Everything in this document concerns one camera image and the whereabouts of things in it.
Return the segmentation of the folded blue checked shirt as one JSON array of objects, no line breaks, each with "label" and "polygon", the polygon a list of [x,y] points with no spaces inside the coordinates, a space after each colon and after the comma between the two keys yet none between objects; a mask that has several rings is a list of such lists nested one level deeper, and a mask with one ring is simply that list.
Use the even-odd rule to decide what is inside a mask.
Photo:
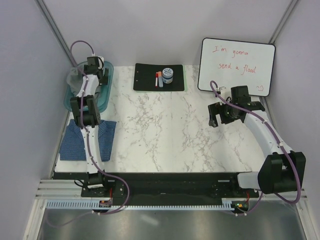
[{"label": "folded blue checked shirt", "polygon": [[[101,120],[98,128],[98,143],[102,162],[111,159],[113,141],[116,130],[116,121]],[[71,119],[65,129],[60,149],[61,161],[86,161],[86,152],[80,128]]]}]

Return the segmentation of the grey long sleeve shirt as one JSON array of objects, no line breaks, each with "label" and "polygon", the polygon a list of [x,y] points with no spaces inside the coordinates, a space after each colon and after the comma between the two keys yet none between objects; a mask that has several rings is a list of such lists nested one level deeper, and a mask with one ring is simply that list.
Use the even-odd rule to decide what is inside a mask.
[{"label": "grey long sleeve shirt", "polygon": [[[84,70],[84,64],[80,65],[79,68]],[[81,90],[83,84],[83,76],[82,73],[78,70],[77,67],[72,67],[70,72],[66,78],[66,82],[70,87],[71,97],[76,97]],[[97,86],[94,94],[95,99],[101,97],[101,86]]]}]

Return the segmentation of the aluminium frame rail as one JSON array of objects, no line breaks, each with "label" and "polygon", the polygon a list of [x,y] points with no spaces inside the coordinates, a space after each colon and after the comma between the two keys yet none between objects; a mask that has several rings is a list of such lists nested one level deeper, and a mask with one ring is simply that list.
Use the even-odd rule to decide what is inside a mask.
[{"label": "aluminium frame rail", "polygon": [[[87,196],[82,197],[82,188],[74,184],[73,180],[52,180],[52,179],[41,179],[38,185],[35,198],[36,199],[56,199],[56,200],[79,200],[79,199],[101,199],[108,200],[109,194],[107,196]],[[289,201],[293,201],[296,198],[295,192],[285,192],[282,194],[284,198]],[[245,200],[246,197],[217,197],[222,200]],[[275,194],[264,194],[261,200],[265,201],[280,201],[281,199],[277,197]],[[308,197],[304,190],[301,191],[300,196],[301,201],[307,201]]]}]

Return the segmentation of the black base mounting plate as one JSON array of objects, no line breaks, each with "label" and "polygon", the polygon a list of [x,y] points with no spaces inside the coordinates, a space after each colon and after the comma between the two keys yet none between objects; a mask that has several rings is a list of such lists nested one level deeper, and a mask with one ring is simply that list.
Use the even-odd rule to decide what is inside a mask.
[{"label": "black base mounting plate", "polygon": [[[236,172],[112,172],[106,186],[82,197],[109,197],[116,205],[200,205],[222,203],[221,197],[258,198],[253,189],[240,188]],[[73,180],[82,188],[86,173],[56,172],[54,180]]]}]

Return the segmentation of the whiteboard with red writing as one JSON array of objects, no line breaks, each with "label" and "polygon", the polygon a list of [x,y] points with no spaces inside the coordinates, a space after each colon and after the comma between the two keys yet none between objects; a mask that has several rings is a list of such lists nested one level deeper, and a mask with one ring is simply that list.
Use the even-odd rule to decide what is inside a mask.
[{"label": "whiteboard with red writing", "polygon": [[273,44],[206,37],[202,40],[197,87],[210,92],[247,86],[251,96],[270,94],[276,47]]}]

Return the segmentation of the black clipboard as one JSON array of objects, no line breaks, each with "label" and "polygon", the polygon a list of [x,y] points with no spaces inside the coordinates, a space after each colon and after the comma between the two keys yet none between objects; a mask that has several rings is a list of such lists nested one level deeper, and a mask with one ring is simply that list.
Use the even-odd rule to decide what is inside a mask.
[{"label": "black clipboard", "polygon": [[140,92],[183,92],[185,90],[184,68],[181,64],[136,63],[133,90]]}]

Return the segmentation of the small blue lidded jar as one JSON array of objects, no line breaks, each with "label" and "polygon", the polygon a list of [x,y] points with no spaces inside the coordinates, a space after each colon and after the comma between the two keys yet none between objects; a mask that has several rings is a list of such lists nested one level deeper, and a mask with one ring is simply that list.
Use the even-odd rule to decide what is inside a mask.
[{"label": "small blue lidded jar", "polygon": [[162,70],[162,81],[165,84],[170,84],[173,81],[174,71],[172,68],[166,67]]}]

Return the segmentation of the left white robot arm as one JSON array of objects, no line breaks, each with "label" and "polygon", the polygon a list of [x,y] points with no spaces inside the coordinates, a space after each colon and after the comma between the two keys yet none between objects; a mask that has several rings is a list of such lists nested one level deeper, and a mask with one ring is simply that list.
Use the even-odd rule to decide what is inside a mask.
[{"label": "left white robot arm", "polygon": [[86,177],[82,190],[92,190],[99,197],[106,196],[110,185],[106,180],[99,146],[101,115],[95,99],[97,87],[103,77],[104,62],[99,56],[90,56],[83,68],[78,67],[82,84],[76,96],[70,99],[75,124],[80,128],[86,157]]}]

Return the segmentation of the teal plastic bin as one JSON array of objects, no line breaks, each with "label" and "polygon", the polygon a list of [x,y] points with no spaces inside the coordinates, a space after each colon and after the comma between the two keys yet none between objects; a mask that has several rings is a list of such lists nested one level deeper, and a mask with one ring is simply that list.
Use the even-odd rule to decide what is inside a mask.
[{"label": "teal plastic bin", "polygon": [[[111,92],[113,73],[114,73],[114,66],[110,62],[104,61],[103,69],[105,69],[105,68],[108,68],[108,70],[109,70],[108,85],[100,85],[101,86],[101,97],[100,98],[95,98],[96,104],[97,104],[97,107],[98,107],[98,110],[99,110],[100,113],[104,112],[107,109],[108,101],[109,101],[109,97],[110,97],[110,92]],[[71,91],[70,90],[71,89],[70,89],[70,87],[68,85],[67,89],[66,89],[66,92],[65,92],[64,100],[63,100],[64,107],[69,112],[72,111],[71,104],[70,104],[70,99],[73,98],[73,97],[71,97]]]}]

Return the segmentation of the red whiteboard marker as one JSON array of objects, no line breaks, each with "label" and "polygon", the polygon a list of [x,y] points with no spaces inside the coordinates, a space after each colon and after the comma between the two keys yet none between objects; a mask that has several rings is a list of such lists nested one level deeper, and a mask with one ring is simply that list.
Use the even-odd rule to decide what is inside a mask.
[{"label": "red whiteboard marker", "polygon": [[159,72],[155,73],[155,87],[159,87]]}]

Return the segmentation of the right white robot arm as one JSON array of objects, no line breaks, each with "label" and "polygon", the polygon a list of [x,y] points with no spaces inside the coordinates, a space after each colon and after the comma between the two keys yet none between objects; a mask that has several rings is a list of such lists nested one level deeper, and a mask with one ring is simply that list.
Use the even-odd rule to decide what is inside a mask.
[{"label": "right white robot arm", "polygon": [[229,184],[233,196],[240,197],[247,189],[260,190],[264,194],[301,193],[305,155],[293,151],[282,140],[270,124],[262,103],[251,99],[247,86],[232,87],[230,100],[221,98],[208,106],[208,112],[209,125],[214,128],[219,123],[226,125],[240,120],[251,131],[265,157],[258,172],[239,173]]}]

